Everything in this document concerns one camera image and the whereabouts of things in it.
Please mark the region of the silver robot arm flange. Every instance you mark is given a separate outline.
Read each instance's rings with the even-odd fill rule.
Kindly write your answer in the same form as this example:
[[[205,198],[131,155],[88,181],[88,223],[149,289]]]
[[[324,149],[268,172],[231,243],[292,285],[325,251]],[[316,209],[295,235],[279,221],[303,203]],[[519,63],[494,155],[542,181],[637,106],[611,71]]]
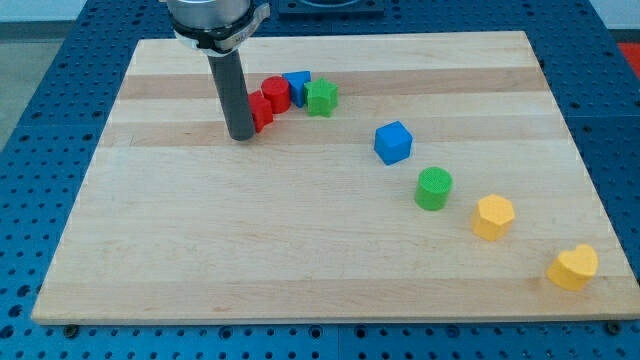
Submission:
[[[207,56],[236,51],[270,17],[269,3],[253,0],[167,0],[177,40]]]

